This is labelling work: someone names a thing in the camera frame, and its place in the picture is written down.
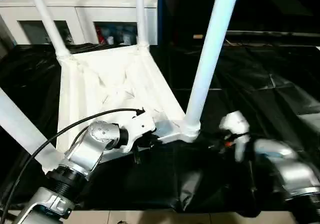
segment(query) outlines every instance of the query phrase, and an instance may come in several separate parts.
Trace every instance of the white cabinet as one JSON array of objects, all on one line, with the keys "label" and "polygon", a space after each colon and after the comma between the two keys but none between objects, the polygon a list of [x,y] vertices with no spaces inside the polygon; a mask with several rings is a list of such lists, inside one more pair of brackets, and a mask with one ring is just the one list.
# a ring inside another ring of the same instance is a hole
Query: white cabinet
[{"label": "white cabinet", "polygon": [[[97,44],[97,25],[112,24],[117,29],[126,29],[134,27],[137,20],[136,0],[44,1],[67,43]],[[158,43],[157,5],[158,0],[144,0],[147,33],[151,45]],[[46,41],[47,33],[40,22],[41,18],[33,0],[0,0],[0,15],[17,44],[49,42]]]},{"label": "white cabinet", "polygon": [[[157,9],[145,8],[147,34],[150,45],[156,45],[157,35]],[[76,7],[76,13],[88,43],[99,43],[96,27],[97,23],[135,23],[137,21],[136,9],[132,7]]]},{"label": "white cabinet", "polygon": [[[83,44],[86,42],[75,8],[50,6],[48,9],[53,20],[66,23],[73,44]],[[35,6],[0,7],[0,15],[17,44],[41,44],[37,41],[31,41],[37,38],[40,40],[41,37],[37,35],[41,35],[42,32],[46,34],[41,23],[40,14]],[[31,27],[28,28],[29,26],[34,26],[34,32],[32,32]]]}]

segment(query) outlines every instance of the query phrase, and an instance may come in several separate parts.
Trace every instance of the black plastic sheet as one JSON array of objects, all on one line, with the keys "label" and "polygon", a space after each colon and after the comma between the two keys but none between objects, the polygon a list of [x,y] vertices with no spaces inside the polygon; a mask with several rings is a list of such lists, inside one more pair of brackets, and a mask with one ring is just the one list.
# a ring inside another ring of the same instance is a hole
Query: black plastic sheet
[{"label": "black plastic sheet", "polygon": [[[73,53],[107,48],[70,46]],[[185,110],[201,50],[151,47],[150,52]],[[315,47],[225,47],[202,115],[202,129],[215,133],[226,114],[240,110],[255,135],[288,142],[320,167],[320,51]],[[0,87],[43,134],[57,130],[60,66],[51,46],[17,46],[0,62]],[[4,198],[27,154],[0,131]],[[100,164],[77,208],[95,210],[175,209],[178,212],[285,210],[281,195],[260,169],[260,193],[252,196],[245,166],[234,166],[207,140],[175,141]],[[20,183],[12,208],[21,208],[46,178],[34,161]]]}]

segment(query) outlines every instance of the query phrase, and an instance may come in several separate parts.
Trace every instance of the tiled floor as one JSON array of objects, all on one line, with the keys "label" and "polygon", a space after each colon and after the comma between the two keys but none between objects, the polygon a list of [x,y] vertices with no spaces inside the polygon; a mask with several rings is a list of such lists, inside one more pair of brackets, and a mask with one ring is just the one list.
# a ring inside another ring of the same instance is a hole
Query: tiled floor
[{"label": "tiled floor", "polygon": [[294,224],[285,211],[264,211],[257,218],[236,213],[177,214],[173,211],[74,211],[65,224]]}]

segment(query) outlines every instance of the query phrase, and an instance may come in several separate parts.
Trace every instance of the white pipe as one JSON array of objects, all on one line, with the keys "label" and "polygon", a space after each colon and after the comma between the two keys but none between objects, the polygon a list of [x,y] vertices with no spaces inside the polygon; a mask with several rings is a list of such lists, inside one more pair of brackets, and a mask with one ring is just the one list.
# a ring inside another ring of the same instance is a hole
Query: white pipe
[{"label": "white pipe", "polygon": [[199,65],[196,71],[184,125],[190,130],[200,128],[200,117],[204,109],[211,80],[224,43],[228,25],[236,0],[215,0],[206,32]]},{"label": "white pipe", "polygon": [[37,10],[40,13],[46,32],[48,33],[50,40],[54,46],[57,58],[59,59],[59,58],[69,57],[70,52],[66,48],[64,41],[62,40],[54,21],[50,17],[49,11],[47,9],[47,6],[44,0],[33,0],[33,1],[35,3]]},{"label": "white pipe", "polygon": [[149,42],[148,42],[148,35],[147,35],[144,0],[135,1],[135,10],[136,10],[136,25],[138,29],[138,46],[147,47],[149,46]]},{"label": "white pipe", "polygon": [[[47,140],[1,88],[0,126],[30,154]],[[47,145],[35,157],[44,171],[56,168],[62,158],[63,154],[58,152],[52,144]]]}]

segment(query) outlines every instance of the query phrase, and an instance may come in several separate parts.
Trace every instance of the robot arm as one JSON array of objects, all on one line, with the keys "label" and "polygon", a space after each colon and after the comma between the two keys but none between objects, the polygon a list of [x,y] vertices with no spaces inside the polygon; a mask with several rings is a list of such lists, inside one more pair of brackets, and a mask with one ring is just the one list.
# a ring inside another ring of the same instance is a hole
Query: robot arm
[{"label": "robot arm", "polygon": [[271,139],[251,140],[249,124],[239,111],[229,113],[220,128],[233,135],[234,159],[244,160],[251,141],[256,156],[265,159],[283,193],[288,210],[299,224],[320,222],[320,181],[318,171],[286,143]]},{"label": "robot arm", "polygon": [[50,186],[40,187],[20,212],[14,224],[58,224],[75,207],[75,198],[90,179],[104,151],[129,152],[134,141],[156,129],[146,113],[133,118],[124,128],[105,121],[95,121],[70,147],[57,169],[47,173]]}]

